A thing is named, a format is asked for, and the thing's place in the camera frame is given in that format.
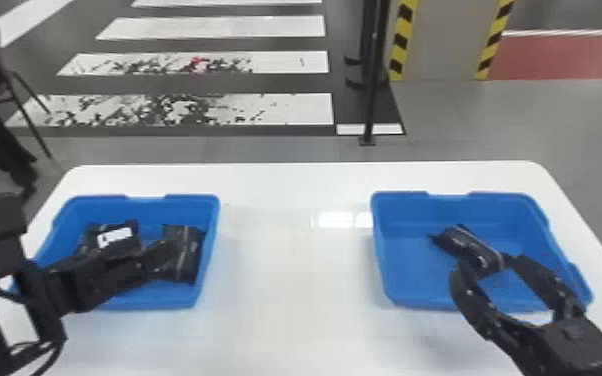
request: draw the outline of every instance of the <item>chair leg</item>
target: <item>chair leg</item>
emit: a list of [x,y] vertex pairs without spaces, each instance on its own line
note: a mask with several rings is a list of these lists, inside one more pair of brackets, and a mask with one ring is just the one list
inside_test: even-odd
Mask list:
[[12,99],[14,100],[16,105],[19,107],[19,111],[21,111],[21,115],[23,115],[23,117],[26,119],[26,123],[28,123],[28,128],[30,128],[30,132],[33,133],[33,136],[37,140],[37,143],[40,144],[40,147],[44,151],[44,155],[46,155],[47,158],[49,158],[49,159],[54,159],[54,156],[51,154],[51,151],[47,147],[47,144],[44,143],[44,139],[40,135],[40,132],[37,131],[37,128],[35,127],[35,123],[33,123],[33,120],[28,115],[28,112],[26,112],[26,109],[23,108],[23,103],[21,103],[21,100],[16,95],[16,92],[14,91],[14,88],[12,87],[11,82],[8,83],[8,86],[9,86],[9,93],[12,95]]
[[35,92],[33,91],[33,89],[30,88],[30,85],[28,85],[28,83],[26,82],[26,80],[24,80],[23,78],[21,78],[21,75],[18,74],[17,72],[10,72],[12,74],[12,76],[19,81],[19,83],[21,84],[21,86],[23,86],[24,89],[26,89],[26,91],[28,92],[28,94],[30,94],[30,96],[33,97],[33,99],[35,99],[35,101],[37,102],[37,104],[40,105],[40,107],[42,107],[42,109],[44,110],[44,112],[47,113],[47,115],[51,114],[51,111],[49,111],[49,108],[47,108],[47,106],[44,104],[44,102],[42,102],[40,100],[40,98],[37,96],[37,94],[35,94]]

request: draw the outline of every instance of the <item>gray floor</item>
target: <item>gray floor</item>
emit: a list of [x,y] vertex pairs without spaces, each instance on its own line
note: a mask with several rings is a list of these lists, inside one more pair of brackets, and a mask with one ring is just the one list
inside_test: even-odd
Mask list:
[[[527,159],[565,189],[602,241],[602,80],[417,82],[394,87],[408,136],[375,148],[336,137],[52,138],[32,215],[82,164]],[[37,155],[33,139],[23,139]],[[0,190],[11,187],[0,174]]]

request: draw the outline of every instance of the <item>black metal pole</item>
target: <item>black metal pole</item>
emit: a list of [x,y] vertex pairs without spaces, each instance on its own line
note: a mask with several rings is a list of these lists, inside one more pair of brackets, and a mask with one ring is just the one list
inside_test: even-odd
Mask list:
[[350,66],[364,65],[369,62],[371,56],[371,34],[375,27],[375,13],[377,0],[362,1],[362,23],[359,34],[359,47],[356,55],[345,55],[345,63]]
[[364,119],[364,134],[359,138],[362,146],[375,146],[373,138],[373,120],[376,114],[376,97],[378,94],[378,82],[380,71],[383,67],[383,55],[385,53],[385,34],[390,15],[391,0],[380,0],[378,5],[378,18],[376,19],[375,33],[372,34],[373,48],[369,61],[368,103],[366,107],[366,118]]
[[376,29],[376,8],[378,0],[364,0],[362,15],[362,35],[359,45],[359,59],[362,63],[362,75],[366,81],[369,76],[369,62],[373,52],[373,32]]

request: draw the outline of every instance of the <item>white table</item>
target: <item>white table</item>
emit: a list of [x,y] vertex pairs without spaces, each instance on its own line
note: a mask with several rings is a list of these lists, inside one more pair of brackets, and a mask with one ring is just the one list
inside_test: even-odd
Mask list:
[[[531,195],[594,291],[588,315],[602,328],[602,245],[534,163],[83,166],[65,175],[30,224],[28,256],[76,195],[214,193],[222,211],[194,309],[68,316],[70,339],[50,374],[519,375],[458,313],[386,299],[370,229],[377,190]],[[28,331],[22,316],[0,304],[11,338]]]

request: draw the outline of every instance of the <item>red floor marking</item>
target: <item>red floor marking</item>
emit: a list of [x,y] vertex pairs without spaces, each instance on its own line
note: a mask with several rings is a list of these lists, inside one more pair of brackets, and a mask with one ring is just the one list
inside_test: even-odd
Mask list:
[[602,78],[602,36],[504,37],[489,78]]

